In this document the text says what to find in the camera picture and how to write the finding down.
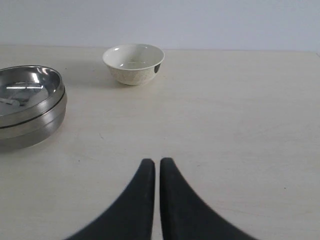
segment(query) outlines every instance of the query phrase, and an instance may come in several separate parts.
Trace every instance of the wall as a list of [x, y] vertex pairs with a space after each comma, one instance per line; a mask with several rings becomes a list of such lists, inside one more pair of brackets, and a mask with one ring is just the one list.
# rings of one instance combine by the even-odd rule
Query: wall
[[0, 44], [320, 50], [320, 0], [1, 0]]

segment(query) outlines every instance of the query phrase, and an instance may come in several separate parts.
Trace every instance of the speckled bowl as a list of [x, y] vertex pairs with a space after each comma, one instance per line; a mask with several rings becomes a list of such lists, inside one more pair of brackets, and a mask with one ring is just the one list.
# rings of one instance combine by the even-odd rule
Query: speckled bowl
[[150, 82], [158, 73], [165, 53], [148, 44], [125, 44], [112, 47], [103, 54], [111, 75], [126, 85]]

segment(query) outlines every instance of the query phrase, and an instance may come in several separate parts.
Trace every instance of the stacked metal bowls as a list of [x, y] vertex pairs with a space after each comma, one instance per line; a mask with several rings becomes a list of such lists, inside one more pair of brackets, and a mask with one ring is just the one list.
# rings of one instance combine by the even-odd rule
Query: stacked metal bowls
[[0, 151], [35, 145], [61, 125], [67, 94], [54, 69], [24, 65], [0, 70]]

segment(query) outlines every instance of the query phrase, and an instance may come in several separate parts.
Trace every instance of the stainless steel bowl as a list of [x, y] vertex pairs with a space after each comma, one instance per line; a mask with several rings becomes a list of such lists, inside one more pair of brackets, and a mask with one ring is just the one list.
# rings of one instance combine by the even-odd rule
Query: stainless steel bowl
[[67, 94], [54, 69], [25, 65], [0, 70], [0, 151], [37, 144], [62, 123]]

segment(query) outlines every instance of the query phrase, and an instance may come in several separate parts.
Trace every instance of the wooden table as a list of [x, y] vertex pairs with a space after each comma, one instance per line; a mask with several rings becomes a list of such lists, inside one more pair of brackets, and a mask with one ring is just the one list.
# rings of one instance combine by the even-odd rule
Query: wooden table
[[[154, 81], [130, 87], [112, 80], [104, 51], [0, 47], [0, 68], [52, 67], [68, 95], [53, 136], [0, 153], [0, 239], [66, 238], [117, 198], [141, 159], [159, 168], [167, 156], [214, 210], [249, 234], [320, 238], [315, 53], [167, 50]], [[162, 239], [158, 189], [154, 240]]]

